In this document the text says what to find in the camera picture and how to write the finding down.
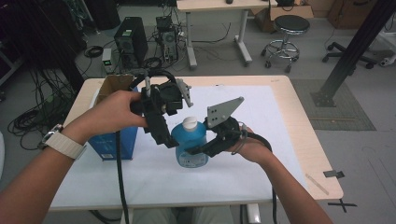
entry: hand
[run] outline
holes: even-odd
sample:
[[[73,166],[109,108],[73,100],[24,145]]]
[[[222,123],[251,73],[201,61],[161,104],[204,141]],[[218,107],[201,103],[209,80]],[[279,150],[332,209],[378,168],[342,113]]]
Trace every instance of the hand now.
[[[247,127],[247,131],[253,133],[249,127]],[[235,151],[243,141],[245,141],[245,144],[239,149],[238,153],[248,161],[260,163],[272,156],[272,152],[262,142],[253,138],[241,139],[227,151]]]
[[[75,141],[87,141],[90,137],[113,133],[126,127],[147,127],[146,119],[131,112],[130,104],[140,100],[140,93],[116,91],[66,126]]]

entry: bottle label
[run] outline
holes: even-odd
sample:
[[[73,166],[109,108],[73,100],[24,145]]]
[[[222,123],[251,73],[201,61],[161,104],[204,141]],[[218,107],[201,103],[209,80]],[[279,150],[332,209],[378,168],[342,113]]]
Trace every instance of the bottle label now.
[[[178,162],[183,167],[195,168],[205,165],[207,159],[206,159],[206,155],[203,153],[197,155],[190,155],[187,152],[182,152],[178,156]]]

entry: watch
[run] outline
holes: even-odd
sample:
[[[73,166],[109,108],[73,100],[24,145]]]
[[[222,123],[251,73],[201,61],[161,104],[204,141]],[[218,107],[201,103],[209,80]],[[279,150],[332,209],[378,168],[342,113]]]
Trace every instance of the watch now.
[[[61,134],[63,129],[64,126],[62,124],[55,125],[55,127],[44,135],[41,142],[38,143],[37,148],[44,149],[45,147],[52,147],[73,160],[78,159],[85,147]]]

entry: cardboard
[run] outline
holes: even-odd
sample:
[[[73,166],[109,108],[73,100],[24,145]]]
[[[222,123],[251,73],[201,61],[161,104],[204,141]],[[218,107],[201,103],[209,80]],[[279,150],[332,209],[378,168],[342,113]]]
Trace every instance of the cardboard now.
[[[254,17],[254,21],[263,32],[272,33],[275,30],[274,23],[270,20],[270,13],[268,8],[265,8],[257,13]]]
[[[294,7],[271,7],[271,21],[276,19],[276,17],[283,15],[296,15],[301,16],[303,18],[314,18],[314,14],[312,12],[312,7],[309,5],[297,6]]]
[[[251,9],[250,10],[254,17],[254,21],[260,27],[263,32],[272,33],[274,28],[274,19],[283,15],[297,15],[303,18],[314,18],[314,14],[312,12],[311,6],[297,6],[294,7],[271,7],[271,13],[268,8],[265,9]]]
[[[129,86],[134,80],[133,76],[115,76],[110,75],[98,92],[95,103],[102,102],[108,95],[115,91],[128,91]],[[134,152],[134,141],[136,139],[137,127],[129,127],[120,131],[121,159],[131,160]],[[114,161],[117,156],[116,151],[116,134],[105,133],[92,137],[88,142],[103,161]]]
[[[305,0],[312,7],[315,18],[327,18],[335,0]]]
[[[328,21],[336,29],[359,29],[376,0],[335,0]]]

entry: blue box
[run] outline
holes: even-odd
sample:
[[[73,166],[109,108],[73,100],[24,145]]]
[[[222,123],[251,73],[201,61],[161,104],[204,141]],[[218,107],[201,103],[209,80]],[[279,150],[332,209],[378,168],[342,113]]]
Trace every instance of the blue box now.
[[[93,105],[97,105],[106,99],[111,93],[119,90],[128,91],[134,80],[131,75],[109,75],[100,88]],[[129,127],[120,131],[121,159],[131,160],[134,153],[134,141],[136,140],[137,127]],[[114,161],[117,158],[116,133],[99,134],[92,137],[88,142],[104,161]]]
[[[120,131],[121,159],[131,160],[134,153],[137,127],[129,127]],[[117,158],[116,134],[104,133],[96,135],[88,142],[104,161],[114,161]]]

